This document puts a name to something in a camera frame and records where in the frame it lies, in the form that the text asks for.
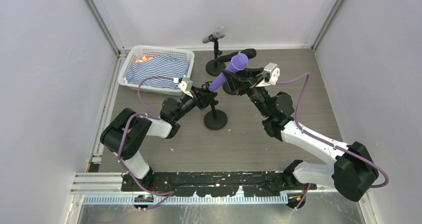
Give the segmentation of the purple microphone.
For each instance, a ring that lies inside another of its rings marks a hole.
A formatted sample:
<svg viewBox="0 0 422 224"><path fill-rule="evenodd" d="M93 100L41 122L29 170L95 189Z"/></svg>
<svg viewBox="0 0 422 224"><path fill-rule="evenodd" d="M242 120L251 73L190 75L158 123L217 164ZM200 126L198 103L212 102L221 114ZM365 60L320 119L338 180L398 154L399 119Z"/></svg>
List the purple microphone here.
<svg viewBox="0 0 422 224"><path fill-rule="evenodd" d="M248 65L248 62L249 62L249 59L246 54L238 53L234 55L231 58L229 65L224 70L222 70L222 72L217 76L217 78L214 81L211 82L211 84L208 87L208 90L210 92L214 92L227 81L224 75L224 72L230 72L230 73L235 74L239 71L244 70L246 66Z"/></svg>

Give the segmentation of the black microphone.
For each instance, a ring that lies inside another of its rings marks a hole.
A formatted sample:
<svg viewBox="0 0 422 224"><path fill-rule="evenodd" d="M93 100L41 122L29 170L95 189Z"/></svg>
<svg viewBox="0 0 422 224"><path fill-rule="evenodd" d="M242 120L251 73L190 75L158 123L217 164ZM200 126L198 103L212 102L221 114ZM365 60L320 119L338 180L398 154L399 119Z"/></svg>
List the black microphone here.
<svg viewBox="0 0 422 224"><path fill-rule="evenodd" d="M232 53L230 53L228 55L219 56L219 57L215 58L214 61L215 62L223 62L223 63L229 62L229 61L231 61L231 59L235 55L237 55L239 53L245 54L248 57L248 59L253 59L257 55L257 51L255 49L248 48L248 49L244 49L244 50L241 50L241 51L238 51L238 52L237 51L236 52L232 52Z"/></svg>

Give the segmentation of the black mic stand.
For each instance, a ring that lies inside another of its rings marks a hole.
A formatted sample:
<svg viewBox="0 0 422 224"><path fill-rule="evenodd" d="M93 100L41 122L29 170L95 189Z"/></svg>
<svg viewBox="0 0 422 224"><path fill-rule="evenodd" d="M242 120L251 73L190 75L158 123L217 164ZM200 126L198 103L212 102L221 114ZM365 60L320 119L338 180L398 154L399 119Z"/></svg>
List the black mic stand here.
<svg viewBox="0 0 422 224"><path fill-rule="evenodd" d="M226 64L224 62L218 62L216 59L222 54L222 51L219 49L219 42L218 40L213 42L213 54L214 59L210 60L206 64L206 72L211 76L218 76L222 70L226 68Z"/></svg>
<svg viewBox="0 0 422 224"><path fill-rule="evenodd" d="M223 90L229 95L236 95L236 91L232 91L227 83L222 85Z"/></svg>
<svg viewBox="0 0 422 224"><path fill-rule="evenodd" d="M218 96L218 93L210 91L210 85L210 81L201 85L202 109L207 107L211 108L211 111L204 116L204 124L208 129L218 130L225 127L228 118L225 112L216 109L215 106L218 104L216 97Z"/></svg>

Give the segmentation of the silver microphone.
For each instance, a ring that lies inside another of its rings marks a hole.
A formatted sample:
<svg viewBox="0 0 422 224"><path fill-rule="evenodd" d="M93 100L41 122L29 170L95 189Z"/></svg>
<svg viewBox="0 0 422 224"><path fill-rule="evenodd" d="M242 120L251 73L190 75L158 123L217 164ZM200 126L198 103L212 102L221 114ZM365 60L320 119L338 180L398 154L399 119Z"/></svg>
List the silver microphone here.
<svg viewBox="0 0 422 224"><path fill-rule="evenodd" d="M219 39L222 39L226 36L227 29L225 27L219 27L217 28L213 33L211 33L209 36L206 36L202 39L203 44L207 44L209 42L215 42Z"/></svg>

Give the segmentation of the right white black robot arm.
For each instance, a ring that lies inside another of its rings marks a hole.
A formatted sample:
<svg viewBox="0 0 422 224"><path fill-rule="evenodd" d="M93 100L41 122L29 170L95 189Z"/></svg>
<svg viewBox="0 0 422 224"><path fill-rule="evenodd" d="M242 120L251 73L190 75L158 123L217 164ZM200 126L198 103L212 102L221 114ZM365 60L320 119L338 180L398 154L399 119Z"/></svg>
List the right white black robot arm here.
<svg viewBox="0 0 422 224"><path fill-rule="evenodd" d="M377 188L375 181L382 174L367 148L360 142L347 144L330 139L302 125L289 94L279 92L269 95L261 82L275 84L264 69L245 69L237 73L222 72L230 89L237 95L247 95L260 113L266 133L275 139L293 144L315 157L322 164L311 164L301 160L293 161L284 173L290 182L317 184L335 188L350 201L357 202L371 188Z"/></svg>

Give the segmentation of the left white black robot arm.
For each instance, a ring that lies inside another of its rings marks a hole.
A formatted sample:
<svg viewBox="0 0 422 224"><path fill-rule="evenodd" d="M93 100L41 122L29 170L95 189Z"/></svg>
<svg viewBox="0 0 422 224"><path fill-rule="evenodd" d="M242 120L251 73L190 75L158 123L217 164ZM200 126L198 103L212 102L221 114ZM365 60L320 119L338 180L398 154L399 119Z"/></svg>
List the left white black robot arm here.
<svg viewBox="0 0 422 224"><path fill-rule="evenodd" d="M185 94L180 100L166 98L157 117L125 108L101 133L100 143L117 156L128 173L140 181L153 173L139 151L145 137L173 138L180 129L178 121L181 118L194 108L204 110L212 105L217 95L217 92L193 87L191 93Z"/></svg>

